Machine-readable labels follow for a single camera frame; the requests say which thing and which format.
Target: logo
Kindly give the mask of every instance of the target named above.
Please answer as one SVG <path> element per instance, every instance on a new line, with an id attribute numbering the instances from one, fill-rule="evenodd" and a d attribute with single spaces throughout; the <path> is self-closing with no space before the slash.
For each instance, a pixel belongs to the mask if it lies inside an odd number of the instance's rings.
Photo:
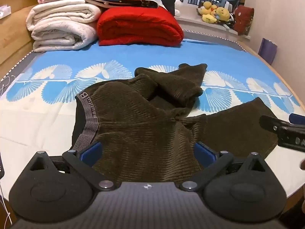
<path id="1" fill-rule="evenodd" d="M 152 186 L 148 183 L 148 184 L 145 184 L 144 186 L 143 186 L 145 189 L 147 189 L 147 190 L 149 190 L 149 189 L 151 189 L 152 188 Z"/>
<path id="2" fill-rule="evenodd" d="M 83 92 L 83 93 L 81 93 L 80 95 L 79 95 L 82 99 L 85 99 L 87 96 L 89 96 L 88 95 L 88 93 L 87 92 Z"/>

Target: white cable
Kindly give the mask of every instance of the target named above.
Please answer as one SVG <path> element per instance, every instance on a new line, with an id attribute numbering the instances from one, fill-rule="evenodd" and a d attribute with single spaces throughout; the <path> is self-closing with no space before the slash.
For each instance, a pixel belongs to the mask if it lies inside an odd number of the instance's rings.
<path id="1" fill-rule="evenodd" d="M 3 89 L 4 89 L 4 84 L 2 84 L 1 95 L 3 94 Z"/>
<path id="2" fill-rule="evenodd" d="M 5 229 L 5 226 L 6 226 L 6 222 L 7 222 L 7 218 L 10 216 L 11 213 L 9 213 L 6 217 L 6 220 L 5 220 L 5 223 L 4 223 L 4 229 Z"/>
<path id="3" fill-rule="evenodd" d="M 1 205 L 3 206 L 2 200 L 0 200 Z"/>
<path id="4" fill-rule="evenodd" d="M 2 201 L 3 201 L 4 209 L 5 209 L 6 213 L 7 213 L 7 216 L 8 216 L 9 219 L 10 219 L 11 225 L 13 225 L 13 222 L 12 222 L 11 217 L 10 217 L 10 213 L 7 211 L 7 208 L 6 208 L 6 205 L 5 205 L 5 202 L 4 202 L 3 191 L 2 191 L 2 187 L 1 187 L 1 182 L 0 182 L 0 190 L 1 190 L 1 197 L 2 197 Z"/>

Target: wooden bed frame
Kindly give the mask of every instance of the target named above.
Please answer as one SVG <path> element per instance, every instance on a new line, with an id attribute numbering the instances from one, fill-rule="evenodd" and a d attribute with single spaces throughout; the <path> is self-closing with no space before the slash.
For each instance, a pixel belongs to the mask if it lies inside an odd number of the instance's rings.
<path id="1" fill-rule="evenodd" d="M 11 68 L 19 62 L 27 53 L 33 50 L 33 39 L 28 32 L 25 19 L 33 6 L 37 4 L 37 0 L 0 0 L 0 6 L 7 4 L 11 6 L 12 14 L 0 20 L 0 78 L 11 70 Z M 256 52 L 245 45 L 238 42 L 249 53 L 259 58 L 265 63 L 271 71 L 288 87 L 294 95 L 300 106 L 305 110 L 304 104 L 286 83 L 286 81 L 272 68 L 264 59 Z M 285 210 L 293 207 L 303 196 L 303 189 L 300 188 L 287 199 Z"/>

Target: blue bed sheet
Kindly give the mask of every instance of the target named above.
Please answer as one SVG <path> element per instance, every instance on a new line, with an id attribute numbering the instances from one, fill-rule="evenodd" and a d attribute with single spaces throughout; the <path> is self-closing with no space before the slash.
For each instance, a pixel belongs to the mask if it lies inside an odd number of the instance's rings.
<path id="1" fill-rule="evenodd" d="M 104 80 L 129 79 L 137 67 L 170 72 L 181 63 L 206 63 L 203 94 L 197 108 L 215 113 L 256 97 L 276 114 L 297 112 L 299 103 L 277 76 L 258 58 L 233 48 L 194 40 L 179 47 L 157 45 L 98 46 L 78 51 L 46 52 L 22 74 L 6 93 L 18 101 L 41 86 L 45 103 L 69 103 L 86 87 Z"/>

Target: metal screw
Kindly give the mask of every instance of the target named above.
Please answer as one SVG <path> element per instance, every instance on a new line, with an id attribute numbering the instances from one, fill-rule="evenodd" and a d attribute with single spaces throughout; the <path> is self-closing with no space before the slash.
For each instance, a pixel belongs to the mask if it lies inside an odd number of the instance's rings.
<path id="1" fill-rule="evenodd" d="M 112 181 L 108 181 L 108 180 L 100 181 L 99 182 L 99 186 L 101 188 L 112 188 L 113 187 L 113 182 Z"/>
<path id="2" fill-rule="evenodd" d="M 184 187 L 186 189 L 194 189 L 197 187 L 197 183 L 195 183 L 193 181 L 186 181 L 186 182 L 182 183 L 182 187 Z"/>

